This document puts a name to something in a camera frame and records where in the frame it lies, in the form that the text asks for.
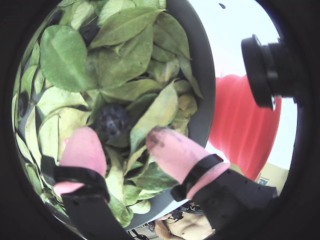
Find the pink-tipped gripper finger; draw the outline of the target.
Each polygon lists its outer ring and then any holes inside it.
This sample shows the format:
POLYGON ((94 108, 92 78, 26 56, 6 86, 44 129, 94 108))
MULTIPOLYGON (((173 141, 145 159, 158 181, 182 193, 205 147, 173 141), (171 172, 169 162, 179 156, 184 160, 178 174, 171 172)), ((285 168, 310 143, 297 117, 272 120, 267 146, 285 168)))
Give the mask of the pink-tipped gripper finger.
POLYGON ((108 206, 106 171, 102 144, 90 127, 79 127, 72 133, 59 164, 53 157, 41 158, 44 179, 62 198, 70 221, 85 239, 131 240, 108 206))
POLYGON ((158 166, 178 182, 170 191, 173 199, 192 200, 218 232, 250 222, 278 197, 275 187, 230 169, 228 162, 173 129, 156 126, 146 146, 158 166))

